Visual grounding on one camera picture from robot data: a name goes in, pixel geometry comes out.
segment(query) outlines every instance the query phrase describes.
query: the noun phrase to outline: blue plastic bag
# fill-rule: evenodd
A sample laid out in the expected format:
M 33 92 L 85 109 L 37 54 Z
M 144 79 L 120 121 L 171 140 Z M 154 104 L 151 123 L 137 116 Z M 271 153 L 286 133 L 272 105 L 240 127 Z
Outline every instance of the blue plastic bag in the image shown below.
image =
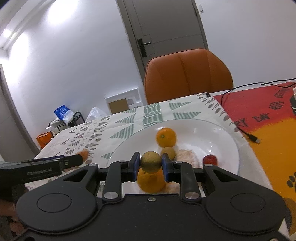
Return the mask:
M 57 108 L 54 113 L 60 120 L 64 121 L 66 125 L 68 125 L 71 120 L 73 120 L 74 112 L 65 105 Z

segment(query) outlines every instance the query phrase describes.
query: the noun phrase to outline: light switch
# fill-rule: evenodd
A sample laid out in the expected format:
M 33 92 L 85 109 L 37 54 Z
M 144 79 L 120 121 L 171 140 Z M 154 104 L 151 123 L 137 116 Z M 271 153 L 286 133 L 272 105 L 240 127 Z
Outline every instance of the light switch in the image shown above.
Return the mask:
M 197 7 L 197 8 L 198 8 L 198 10 L 199 10 L 199 12 L 200 12 L 200 13 L 203 13 L 203 8 L 202 8 L 202 5 L 201 5 L 201 4 L 200 4 L 200 5 L 198 5 L 198 7 Z

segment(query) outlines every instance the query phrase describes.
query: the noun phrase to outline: door handle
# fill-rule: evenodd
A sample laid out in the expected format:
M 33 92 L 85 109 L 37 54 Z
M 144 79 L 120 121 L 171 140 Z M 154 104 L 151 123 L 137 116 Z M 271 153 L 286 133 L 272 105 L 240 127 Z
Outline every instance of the door handle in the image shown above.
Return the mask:
M 142 55 L 142 58 L 145 58 L 147 57 L 147 53 L 146 53 L 146 50 L 145 50 L 145 45 L 148 45 L 148 44 L 151 44 L 151 42 L 147 42 L 147 43 L 143 43 L 143 40 L 142 39 L 137 39 L 138 41 L 138 45 L 139 45 L 139 48 L 140 48 L 140 52 L 141 52 L 141 55 Z

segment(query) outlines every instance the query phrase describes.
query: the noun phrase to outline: door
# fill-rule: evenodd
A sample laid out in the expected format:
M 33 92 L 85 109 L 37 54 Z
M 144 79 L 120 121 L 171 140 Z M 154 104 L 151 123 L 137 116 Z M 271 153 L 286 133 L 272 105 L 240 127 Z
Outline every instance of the door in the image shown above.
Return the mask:
M 0 161 L 18 162 L 33 159 L 34 153 L 17 127 L 0 85 Z
M 191 0 L 123 2 L 133 30 L 129 38 L 131 43 L 131 38 L 135 38 L 144 68 L 154 57 L 207 48 L 201 20 Z

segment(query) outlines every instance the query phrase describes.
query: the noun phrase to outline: red and yellow cloth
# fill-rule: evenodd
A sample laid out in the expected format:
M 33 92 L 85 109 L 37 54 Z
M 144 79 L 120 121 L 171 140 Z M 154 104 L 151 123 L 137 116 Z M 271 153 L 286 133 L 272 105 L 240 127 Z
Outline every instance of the red and yellow cloth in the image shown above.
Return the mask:
M 293 87 L 267 86 L 233 92 L 223 98 L 223 107 L 235 124 L 261 140 L 260 144 L 250 142 L 250 145 L 273 189 L 284 198 L 290 210 L 286 217 L 290 235 L 296 233 L 296 106 L 293 95 Z

